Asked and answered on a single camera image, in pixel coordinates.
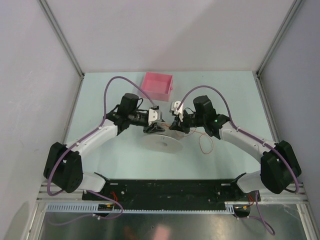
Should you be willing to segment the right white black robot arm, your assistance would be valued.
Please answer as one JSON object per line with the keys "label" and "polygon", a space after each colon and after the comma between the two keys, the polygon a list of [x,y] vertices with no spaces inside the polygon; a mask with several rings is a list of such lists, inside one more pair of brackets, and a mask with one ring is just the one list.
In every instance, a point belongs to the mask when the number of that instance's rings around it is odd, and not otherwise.
{"label": "right white black robot arm", "polygon": [[243,173],[232,181],[235,185],[230,188],[230,194],[235,200],[242,201],[250,192],[263,189],[280,194],[302,173],[288,142],[261,139],[234,127],[231,118],[217,113],[206,95],[196,97],[193,105],[195,110],[188,113],[182,102],[172,102],[170,112],[174,121],[170,130],[187,134],[191,128],[203,128],[210,137],[238,147],[260,164],[258,171]]}

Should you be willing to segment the white plastic spool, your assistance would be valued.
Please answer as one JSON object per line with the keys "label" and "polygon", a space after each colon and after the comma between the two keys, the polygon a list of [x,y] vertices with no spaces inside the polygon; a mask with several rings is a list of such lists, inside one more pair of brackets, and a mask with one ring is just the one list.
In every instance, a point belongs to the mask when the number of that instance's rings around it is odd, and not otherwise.
{"label": "white plastic spool", "polygon": [[151,151],[174,154],[183,149],[182,137],[174,130],[164,128],[165,131],[145,134],[140,142],[143,147]]}

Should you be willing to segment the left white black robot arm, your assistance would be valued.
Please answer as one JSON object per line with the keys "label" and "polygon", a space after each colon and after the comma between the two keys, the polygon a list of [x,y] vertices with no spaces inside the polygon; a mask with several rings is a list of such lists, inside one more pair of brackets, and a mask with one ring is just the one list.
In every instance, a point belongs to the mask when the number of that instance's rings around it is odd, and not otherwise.
{"label": "left white black robot arm", "polygon": [[162,112],[155,105],[140,109],[143,99],[133,93],[126,93],[110,112],[103,116],[98,127],[73,143],[54,143],[49,150],[43,176],[49,184],[55,184],[61,191],[91,191],[100,200],[110,196],[111,188],[107,178],[96,172],[84,172],[83,160],[93,150],[117,137],[130,126],[153,130],[162,122]]}

